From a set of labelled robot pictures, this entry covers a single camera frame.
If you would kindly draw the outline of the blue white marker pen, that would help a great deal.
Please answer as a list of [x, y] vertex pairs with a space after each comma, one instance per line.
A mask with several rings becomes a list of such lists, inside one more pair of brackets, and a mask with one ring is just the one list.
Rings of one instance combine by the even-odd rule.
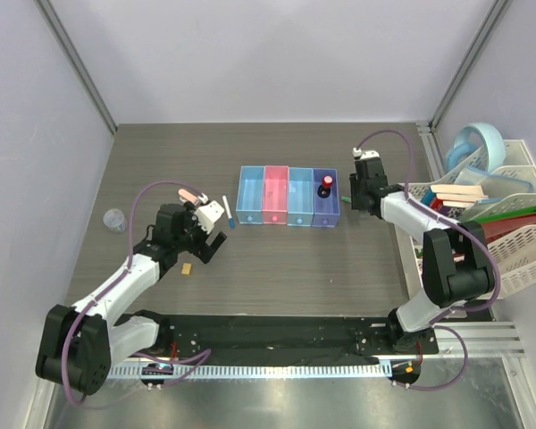
[[236, 224], [235, 224], [234, 217], [233, 217], [231, 209], [230, 209], [229, 200], [228, 200], [226, 195], [222, 195], [222, 202], [223, 202], [223, 205], [224, 205], [225, 213], [226, 213], [228, 221], [229, 221], [229, 226], [231, 227], [231, 229], [234, 229], [236, 227]]

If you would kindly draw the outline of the red cap black stamp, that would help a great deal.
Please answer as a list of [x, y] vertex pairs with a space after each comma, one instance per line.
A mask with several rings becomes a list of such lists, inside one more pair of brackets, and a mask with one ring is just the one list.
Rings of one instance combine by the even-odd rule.
[[319, 198], [328, 198], [331, 195], [333, 184], [334, 178], [329, 174], [324, 175], [318, 187], [317, 196]]

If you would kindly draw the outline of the pink white mini stapler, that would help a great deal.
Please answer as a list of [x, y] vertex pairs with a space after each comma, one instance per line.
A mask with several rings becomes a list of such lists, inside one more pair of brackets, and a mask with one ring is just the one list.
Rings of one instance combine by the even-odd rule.
[[190, 191], [186, 189], [179, 189], [178, 196], [179, 196], [179, 200], [182, 203], [189, 202], [194, 206], [199, 206], [200, 204], [204, 202], [204, 200], [201, 197], [194, 195], [193, 193], [191, 193]]

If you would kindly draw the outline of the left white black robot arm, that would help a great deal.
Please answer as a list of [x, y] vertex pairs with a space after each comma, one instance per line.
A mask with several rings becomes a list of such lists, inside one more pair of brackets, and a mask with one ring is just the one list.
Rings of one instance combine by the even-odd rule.
[[223, 214], [216, 201], [199, 207], [161, 206], [143, 240], [115, 273], [71, 306], [49, 310], [38, 349], [37, 377], [88, 396], [102, 387], [111, 367], [126, 358], [138, 352], [155, 357], [168, 353], [169, 317], [148, 310], [127, 320], [122, 316], [177, 264], [180, 254], [189, 253], [203, 263], [212, 259], [227, 238], [223, 232], [210, 236]]

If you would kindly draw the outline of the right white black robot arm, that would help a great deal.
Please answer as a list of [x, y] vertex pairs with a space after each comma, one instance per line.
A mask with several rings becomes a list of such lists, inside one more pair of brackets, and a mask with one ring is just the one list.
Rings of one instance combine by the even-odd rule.
[[413, 198], [399, 184], [388, 184], [379, 154], [354, 151], [356, 171], [349, 175], [351, 206], [397, 226], [422, 245], [422, 289], [388, 315], [385, 340], [397, 353], [408, 352], [432, 323], [496, 287], [478, 223], [459, 223]]

